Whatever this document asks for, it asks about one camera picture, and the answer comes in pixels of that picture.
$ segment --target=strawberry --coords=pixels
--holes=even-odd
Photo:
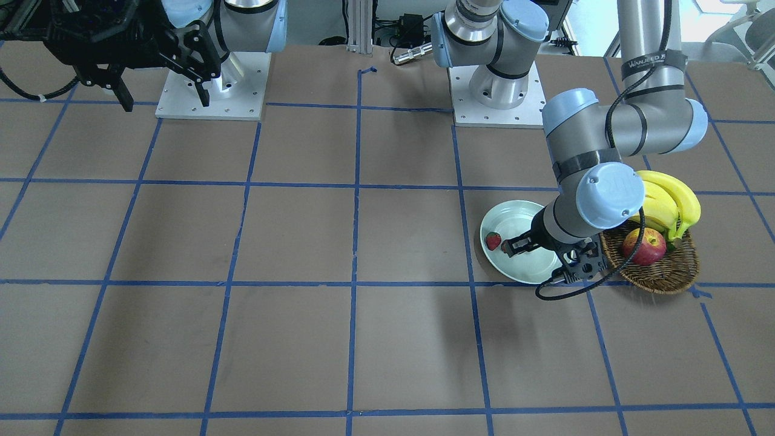
[[[484,243],[487,244],[487,248],[489,248],[490,251],[493,251],[501,245],[501,235],[490,232],[484,237]]]

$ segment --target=white plate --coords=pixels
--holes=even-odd
[[[526,200],[503,202],[484,215],[479,227],[479,241],[484,255],[495,269],[517,282],[531,285],[544,282],[552,276],[552,271],[560,267],[560,260],[554,251],[545,248],[537,248],[510,258],[499,247],[490,251],[484,237],[490,232],[500,234],[503,240],[517,237],[530,230],[532,218],[541,209],[543,206]]]

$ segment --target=white mounting plate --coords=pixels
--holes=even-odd
[[[260,121],[269,78],[271,54],[246,52],[234,54],[245,67],[246,80],[228,90],[228,98],[218,99],[218,96],[211,92],[210,106],[202,107],[194,87],[188,86],[190,80],[170,71],[159,97],[156,117]]]
[[[516,129],[542,129],[541,111],[546,104],[543,87],[538,77],[536,63],[530,67],[528,91],[525,100],[514,109],[493,109],[479,103],[468,89],[468,82],[477,65],[449,68],[452,91],[452,107],[455,124],[468,127],[510,127]]]

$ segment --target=basket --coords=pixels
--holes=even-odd
[[[606,230],[601,234],[603,252],[611,268],[621,265],[625,257],[622,255],[622,242],[627,235],[639,225],[627,220],[619,227]],[[656,263],[648,266],[629,264],[620,274],[633,285],[648,292],[657,294],[677,294],[689,289],[700,273],[700,261],[697,248],[686,232],[682,239],[677,240],[676,249],[665,254]]]

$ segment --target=red apple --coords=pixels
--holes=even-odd
[[[622,254],[627,258],[632,249],[635,247],[635,242],[638,240],[638,232],[640,229],[631,231],[624,242],[622,242]],[[638,247],[638,251],[635,256],[632,257],[631,262],[636,265],[651,265],[652,263],[660,260],[667,251],[667,244],[665,238],[660,232],[646,227],[643,231],[643,241]]]

